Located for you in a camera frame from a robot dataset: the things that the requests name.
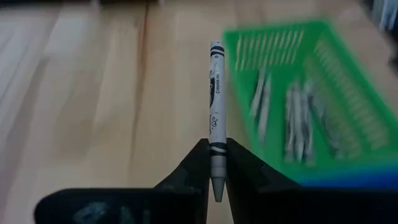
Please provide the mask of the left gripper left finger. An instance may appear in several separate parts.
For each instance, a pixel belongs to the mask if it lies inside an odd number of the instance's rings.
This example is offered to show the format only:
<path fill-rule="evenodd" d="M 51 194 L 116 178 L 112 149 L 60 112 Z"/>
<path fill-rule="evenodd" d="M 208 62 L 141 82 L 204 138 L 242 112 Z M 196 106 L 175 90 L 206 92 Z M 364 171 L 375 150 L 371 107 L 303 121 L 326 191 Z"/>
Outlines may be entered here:
<path fill-rule="evenodd" d="M 42 198 L 35 223 L 206 223 L 209 141 L 200 139 L 152 188 L 74 188 Z"/>

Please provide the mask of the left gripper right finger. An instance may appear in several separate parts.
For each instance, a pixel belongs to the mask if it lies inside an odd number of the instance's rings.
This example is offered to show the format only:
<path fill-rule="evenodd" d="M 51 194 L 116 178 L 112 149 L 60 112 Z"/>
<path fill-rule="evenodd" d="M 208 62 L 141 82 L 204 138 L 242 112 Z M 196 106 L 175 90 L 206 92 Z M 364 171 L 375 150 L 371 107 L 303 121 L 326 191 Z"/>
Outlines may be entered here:
<path fill-rule="evenodd" d="M 235 223 L 397 223 L 397 176 L 376 186 L 306 187 L 227 140 L 226 186 Z"/>

